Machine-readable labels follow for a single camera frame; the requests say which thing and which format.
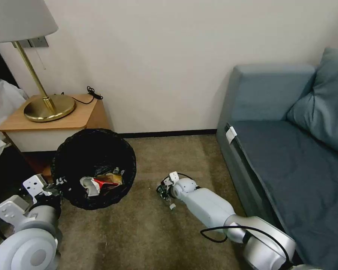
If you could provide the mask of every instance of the black trash can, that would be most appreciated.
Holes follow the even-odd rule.
[[[123,184],[105,194],[88,197],[80,179],[113,172],[116,168],[122,172]],[[51,174],[54,180],[65,179],[63,196],[74,206],[86,210],[105,208],[118,203],[132,187],[135,153],[127,141],[111,130],[83,129],[59,146]]]

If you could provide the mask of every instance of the couch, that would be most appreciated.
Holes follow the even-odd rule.
[[[294,238],[304,263],[338,269],[338,151],[287,119],[316,73],[306,64],[236,66],[216,136],[247,216]]]

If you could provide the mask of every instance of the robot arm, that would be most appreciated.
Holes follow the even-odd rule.
[[[33,197],[31,209],[27,211],[29,204],[18,195],[0,204],[0,219],[14,226],[14,234],[0,244],[0,270],[55,270],[62,239],[57,226],[60,196],[54,195],[56,190],[46,191],[49,185],[41,175],[32,176],[23,185]]]
[[[218,227],[216,231],[230,240],[244,243],[244,258],[254,269],[278,270],[282,265],[286,269],[292,266],[288,264],[295,251],[295,241],[291,237],[259,217],[236,215],[229,202],[209,189],[199,188],[194,180],[179,179],[178,174],[172,172],[157,192],[166,200],[172,197],[183,201],[206,227]]]

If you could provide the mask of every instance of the carpet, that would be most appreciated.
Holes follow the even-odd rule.
[[[213,243],[201,224],[175,200],[176,209],[156,193],[170,172],[191,176],[244,211],[214,135],[127,139],[137,158],[132,189],[118,204],[86,211],[63,200],[59,228],[59,270],[248,269],[242,246]],[[211,234],[222,239],[222,234]]]

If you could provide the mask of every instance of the white lamp shade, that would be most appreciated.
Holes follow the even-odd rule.
[[[44,0],[0,0],[0,42],[37,38],[57,30]]]

